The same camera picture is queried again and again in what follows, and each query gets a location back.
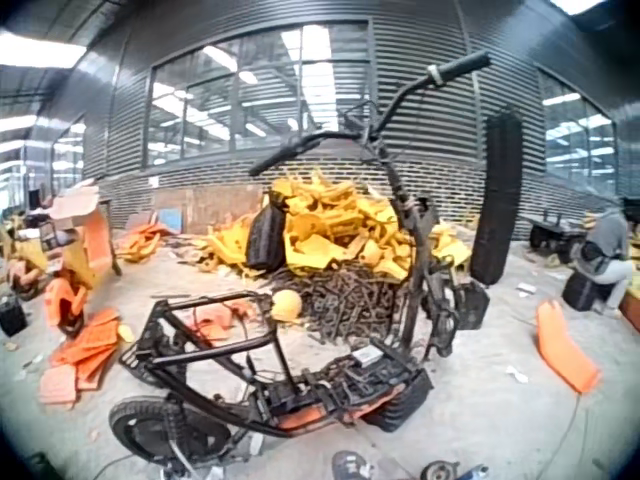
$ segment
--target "handlebar grip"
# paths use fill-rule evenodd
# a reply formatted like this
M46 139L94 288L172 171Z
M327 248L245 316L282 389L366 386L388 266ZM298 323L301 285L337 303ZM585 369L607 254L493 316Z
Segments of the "handlebar grip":
M438 68L440 77L444 83L453 80L461 75L471 73L474 70L480 70L481 68L491 65L491 57L486 50L472 53L466 57L462 57L453 62L449 62Z
M249 175L252 177L257 177L262 172L269 170L272 167L275 167L279 163L284 162L285 160L289 160L296 156L296 149L286 146L282 147L276 153L271 155L269 158L256 163L253 167L249 169Z

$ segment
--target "handlebar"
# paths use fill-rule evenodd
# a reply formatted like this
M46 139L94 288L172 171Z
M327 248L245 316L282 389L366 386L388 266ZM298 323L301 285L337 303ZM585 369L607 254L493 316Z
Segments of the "handlebar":
M382 118L373 128L368 129L366 134L369 136L367 140L375 140L380 133L389 124L396 111L407 97L407 95L415 92L416 90L425 88L429 85L436 85L436 87L442 87L447 82L454 80L462 75L471 73L475 70L487 67L491 64L491 58L487 51L482 50L480 52L472 53L466 57L459 58L453 62L446 63L440 67L431 65L428 67L429 73L424 75L412 83L409 83L402 87L387 107L387 110L382 115ZM299 138L295 143L285 145L276 151L269 158L256 163L249 169L249 175L256 177L264 171L277 166L278 164L297 157L313 148L316 148L323 140L330 138L334 139L346 139L353 141L362 140L364 134L350 133L350 132L335 132L330 130L321 130L309 135L304 135Z

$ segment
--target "electric scooter frame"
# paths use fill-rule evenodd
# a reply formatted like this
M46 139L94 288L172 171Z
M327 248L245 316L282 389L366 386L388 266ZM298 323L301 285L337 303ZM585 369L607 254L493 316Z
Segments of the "electric scooter frame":
M390 344L382 339L371 338L370 346L365 347L375 357L370 364L364 362L362 356L358 355L360 351L357 351L332 360L319 372L312 373L304 369L300 375L294 376L278 339L277 322L270 315L270 295L242 291L171 304L166 300L158 301L153 306L140 339L123 354L121 363L140 380L166 388L169 394L165 399L158 400L161 401L161 405L156 405L158 408L141 403L143 400L137 400L138 403L135 403L136 400L125 400L112 409L112 430L125 447L174 473L193 473L193 467L198 463L207 463L206 460L209 463L211 460L223 463L250 431L289 438L335 422L352 425L357 418L392 431L424 402L432 385L421 367L421 360L426 359L434 348L443 357L452 353L452 342L460 326L460 308L457 308L460 306L459 296L456 296L452 306L444 293L444 277L450 272L448 265L431 256L428 237L434 225L433 209L420 204L407 192L389 160L381 133L410 93L431 85L441 87L447 81L489 64L488 54L478 52L440 68L431 66L429 74L403 87L380 121L375 126L367 127L364 133L319 131L304 135L249 171L251 176L257 176L317 147L326 139L359 142L363 151L372 155L365 162L385 169L400 227L410 233L416 249L400 338ZM449 279L449 285L455 287L454 279ZM179 310L237 299L250 299L256 305L266 326L264 334L214 347L197 332L190 330L175 314ZM424 355L416 358L412 356L411 348L421 306L433 326ZM165 333L166 326L174 331L172 338ZM186 352L187 343L194 345L196 350ZM282 380L261 380L259 370L251 360L249 352L266 346L272 346L275 351L284 377ZM245 366L231 358L238 353L247 353ZM238 404L227 403L221 398L211 400L191 388L186 382L186 368L191 363L203 360L215 361L246 382L250 390L248 402ZM385 417L385 410L392 408L396 409L394 414L399 418L399 423L393 425ZM170 449L158 447L159 450L154 454L150 448L145 448L147 440L135 430L137 425L144 423L143 417L149 424L156 425L155 430L162 430L162 438L168 439ZM198 426L205 423L206 419L233 425L237 430L231 435L228 429L224 431L218 428L216 434L219 438L214 439L214 447L207 447L209 450L204 451L203 445L211 445L211 442L196 444L195 438L200 434L207 435L206 428Z

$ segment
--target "black tire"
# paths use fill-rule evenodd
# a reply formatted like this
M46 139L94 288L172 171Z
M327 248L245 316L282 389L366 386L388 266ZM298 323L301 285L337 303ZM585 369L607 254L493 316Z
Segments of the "black tire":
M184 410L188 447L183 453L193 465L212 462L231 432L222 423L188 405L184 405ZM132 397L111 409L109 426L118 441L134 455L158 465L168 465L177 458L169 445L163 412L163 398Z
M547 234L544 229L534 226L531 227L531 233L529 234L529 245L534 250L542 247L542 244L547 241Z
M369 425L383 432L395 432L427 399L433 384L425 369L420 369L407 387L387 403L362 416Z

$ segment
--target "wiring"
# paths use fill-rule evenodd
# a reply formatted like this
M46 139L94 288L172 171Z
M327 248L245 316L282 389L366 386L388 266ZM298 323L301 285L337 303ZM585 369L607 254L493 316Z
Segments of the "wiring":
M551 458L547 461L547 463L544 464L544 466L540 470L540 473L538 473L538 475L536 476L536 480L540 480L542 477L544 477L544 474L547 473L547 470L549 469L549 467L551 466L553 461L558 456L558 453L560 453L560 450L562 449L562 446L564 445L564 442L567 439L567 436L569 436L569 432L571 431L571 428L573 427L573 424L575 423L576 416L577 416L577 413L578 413L578 407L580 406L580 398L581 397L582 396L580 394L576 395L576 406L573 407L573 413L571 414L571 419L569 420L569 425L567 425L567 429L562 434L562 437L560 438L560 442L558 443L558 446L556 447L556 449L554 450L553 454L551 455Z
M130 453L129 455L125 455L124 457L120 457L120 458L116 458L115 460L111 460L109 463L107 463L104 467L102 467L100 469L100 471L96 474L95 477L93 477L93 480L98 480L98 478L100 478L100 476L111 466L115 465L116 463L120 463L123 460L127 460L131 457L135 457L135 455L133 453Z

